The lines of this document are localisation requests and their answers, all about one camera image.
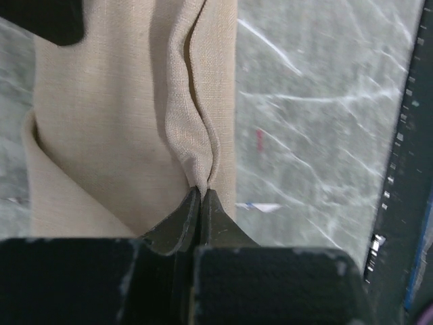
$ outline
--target ruler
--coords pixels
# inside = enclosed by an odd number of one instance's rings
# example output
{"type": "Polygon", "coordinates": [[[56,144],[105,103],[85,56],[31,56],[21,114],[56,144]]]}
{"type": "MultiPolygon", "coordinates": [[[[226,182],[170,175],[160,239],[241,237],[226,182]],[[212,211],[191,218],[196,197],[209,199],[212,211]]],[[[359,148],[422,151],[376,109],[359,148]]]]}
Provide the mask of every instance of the ruler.
{"type": "Polygon", "coordinates": [[[432,176],[433,0],[426,0],[364,271],[379,324],[406,322],[405,297],[426,224],[432,176]]]}

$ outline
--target beige fabric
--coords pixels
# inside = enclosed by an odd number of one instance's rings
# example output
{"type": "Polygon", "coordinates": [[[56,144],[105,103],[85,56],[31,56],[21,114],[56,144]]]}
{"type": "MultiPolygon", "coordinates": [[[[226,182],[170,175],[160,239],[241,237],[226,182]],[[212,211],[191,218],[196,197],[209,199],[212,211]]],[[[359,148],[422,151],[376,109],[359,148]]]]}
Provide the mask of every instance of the beige fabric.
{"type": "Polygon", "coordinates": [[[36,39],[23,138],[35,236],[136,236],[190,186],[233,216],[235,0],[86,0],[85,39],[36,39]]]}

